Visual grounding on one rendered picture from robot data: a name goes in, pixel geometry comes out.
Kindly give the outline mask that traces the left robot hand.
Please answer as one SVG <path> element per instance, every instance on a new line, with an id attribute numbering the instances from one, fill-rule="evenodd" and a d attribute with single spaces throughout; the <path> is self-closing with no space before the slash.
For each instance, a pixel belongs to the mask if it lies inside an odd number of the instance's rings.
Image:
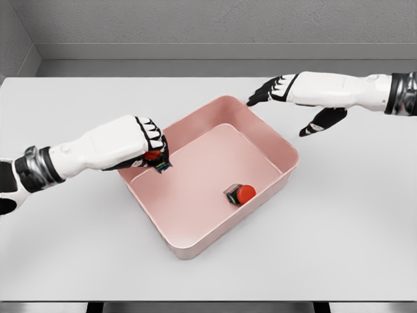
<path id="1" fill-rule="evenodd" d="M 85 164 L 90 169 L 111 171 L 150 167 L 147 151 L 168 151 L 167 139 L 149 118 L 125 115 L 86 134 Z"/>

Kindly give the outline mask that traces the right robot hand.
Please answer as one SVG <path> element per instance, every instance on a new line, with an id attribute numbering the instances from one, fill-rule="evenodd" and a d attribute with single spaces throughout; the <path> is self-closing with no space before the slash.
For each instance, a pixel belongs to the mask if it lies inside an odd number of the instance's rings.
<path id="1" fill-rule="evenodd" d="M 247 106 L 275 100 L 298 106 L 322 106 L 323 109 L 300 132 L 300 137 L 322 132 L 347 116 L 351 97 L 343 89 L 346 75 L 301 72 L 268 80 L 248 98 Z"/>

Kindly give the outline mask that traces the red button industrial switch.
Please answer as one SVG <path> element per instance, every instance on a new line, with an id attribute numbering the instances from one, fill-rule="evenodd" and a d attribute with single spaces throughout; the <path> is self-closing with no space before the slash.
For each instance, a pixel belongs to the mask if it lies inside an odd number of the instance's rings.
<path id="1" fill-rule="evenodd" d="M 172 167 L 168 151 L 147 151 L 143 154 L 143 160 L 147 166 L 154 168 L 158 173 L 162 173 L 169 167 Z"/>
<path id="2" fill-rule="evenodd" d="M 233 205 L 243 205 L 256 196 L 256 190 L 251 185 L 233 184 L 223 192 Z"/>

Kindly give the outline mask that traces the pink rectangular basket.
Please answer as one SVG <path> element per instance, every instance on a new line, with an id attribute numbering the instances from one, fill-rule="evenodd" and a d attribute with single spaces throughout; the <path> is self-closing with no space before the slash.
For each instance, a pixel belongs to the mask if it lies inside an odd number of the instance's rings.
<path id="1" fill-rule="evenodd" d="M 164 129 L 172 167 L 120 176 L 176 257 L 190 260 L 288 182 L 298 151 L 235 97 L 222 96 Z M 224 190 L 251 185 L 233 205 Z"/>

